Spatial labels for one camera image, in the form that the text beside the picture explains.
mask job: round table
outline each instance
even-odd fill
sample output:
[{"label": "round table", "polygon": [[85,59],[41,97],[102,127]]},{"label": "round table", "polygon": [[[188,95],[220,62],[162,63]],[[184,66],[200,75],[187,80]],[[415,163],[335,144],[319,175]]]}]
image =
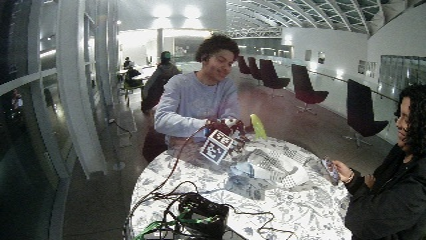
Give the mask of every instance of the round table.
[{"label": "round table", "polygon": [[[263,235],[258,229],[272,218],[271,214],[236,214],[230,209],[228,226],[247,239],[351,239],[352,234],[344,226],[344,218],[349,204],[349,193],[343,182],[333,185],[320,158],[298,145],[275,138],[255,139],[247,148],[268,148],[286,154],[302,163],[310,174],[310,181],[303,185],[287,189],[264,179],[248,177],[236,178],[231,173],[231,166],[236,162],[227,157],[220,165],[208,161],[199,153],[200,146],[194,144],[184,148],[178,168],[163,188],[170,193],[184,181],[192,181],[203,197],[216,203],[231,204],[239,212],[272,212],[275,218],[266,227],[292,231],[266,231]],[[167,179],[171,174],[176,158],[164,152],[148,165],[142,173],[132,196],[132,208]],[[179,192],[195,192],[191,184],[183,184]],[[130,228],[134,236],[146,227],[163,219],[164,210],[170,204],[167,200],[147,201],[136,209]],[[226,232],[223,239],[242,239],[236,234]]]}]

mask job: curly hair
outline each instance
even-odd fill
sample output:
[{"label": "curly hair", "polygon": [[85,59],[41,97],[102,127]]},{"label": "curly hair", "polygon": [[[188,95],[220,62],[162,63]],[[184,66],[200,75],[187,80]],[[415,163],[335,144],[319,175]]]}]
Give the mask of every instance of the curly hair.
[{"label": "curly hair", "polygon": [[415,156],[426,153],[426,85],[412,85],[400,94],[396,116],[401,115],[403,99],[411,98],[409,128],[407,144]]},{"label": "curly hair", "polygon": [[196,61],[203,62],[204,60],[208,60],[212,55],[222,50],[230,50],[235,54],[235,60],[238,59],[240,55],[238,42],[226,35],[214,34],[212,37],[206,39],[200,44],[196,53]]}]

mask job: white floral tablecloth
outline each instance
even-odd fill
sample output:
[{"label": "white floral tablecloth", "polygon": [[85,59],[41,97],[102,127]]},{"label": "white floral tablecloth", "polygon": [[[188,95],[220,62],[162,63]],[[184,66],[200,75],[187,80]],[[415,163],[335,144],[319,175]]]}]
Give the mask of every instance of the white floral tablecloth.
[{"label": "white floral tablecloth", "polygon": [[[263,230],[260,234],[258,229],[272,215],[236,214],[230,209],[228,226],[247,239],[351,239],[351,231],[344,226],[349,194],[343,183],[337,186],[332,184],[319,157],[287,141],[275,138],[254,140],[254,137],[250,135],[252,141],[247,147],[274,149],[306,166],[310,174],[307,183],[286,189],[271,181],[234,176],[231,166],[236,162],[228,157],[216,165],[198,153],[198,146],[192,145],[184,148],[184,160],[180,160],[171,179],[159,191],[170,193],[182,182],[192,181],[200,194],[211,201],[231,204],[240,212],[272,212],[275,218],[266,227],[295,232]],[[150,163],[135,186],[132,208],[167,179],[175,162],[176,158],[166,152]],[[195,191],[194,185],[188,183],[179,188],[179,192]],[[130,223],[134,236],[150,223],[163,219],[170,202],[147,201],[139,206]],[[224,239],[242,237],[226,232]]]}]

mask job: bracelet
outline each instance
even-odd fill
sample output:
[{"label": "bracelet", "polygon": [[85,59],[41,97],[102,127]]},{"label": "bracelet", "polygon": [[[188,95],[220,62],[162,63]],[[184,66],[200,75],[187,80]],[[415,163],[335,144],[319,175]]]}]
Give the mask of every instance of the bracelet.
[{"label": "bracelet", "polygon": [[355,178],[355,176],[356,176],[355,171],[351,169],[351,176],[349,176],[348,180],[347,180],[347,181],[343,180],[343,182],[344,182],[345,184],[351,183],[351,181],[352,181],[352,179]]}]

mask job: reflective floor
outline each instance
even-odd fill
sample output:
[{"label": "reflective floor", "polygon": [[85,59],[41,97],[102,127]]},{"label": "reflective floor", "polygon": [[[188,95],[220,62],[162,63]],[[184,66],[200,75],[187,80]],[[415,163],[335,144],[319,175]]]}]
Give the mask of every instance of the reflective floor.
[{"label": "reflective floor", "polygon": [[[180,67],[184,72],[199,69],[198,65]],[[231,76],[239,84],[242,120],[246,124],[250,124],[250,115],[256,113],[268,136],[303,146],[319,157],[328,155],[332,159],[340,159],[365,174],[372,173],[392,148],[391,143],[375,136],[367,138],[373,146],[357,148],[356,142],[343,137],[355,132],[339,114],[321,106],[314,106],[317,115],[298,113],[298,106],[303,106],[303,103],[292,91],[276,90],[275,94],[284,97],[272,98],[272,89],[259,86],[258,80],[243,75],[238,67]],[[63,229],[66,240],[123,239],[122,229],[130,212],[134,186],[148,164],[142,149],[152,124],[152,116],[144,115],[140,110],[140,91],[135,91],[130,97],[131,104],[127,107],[124,93],[120,92],[111,109],[122,128],[111,124],[102,136],[103,145],[111,146],[104,151],[108,174],[94,174],[87,180],[77,163]]]}]

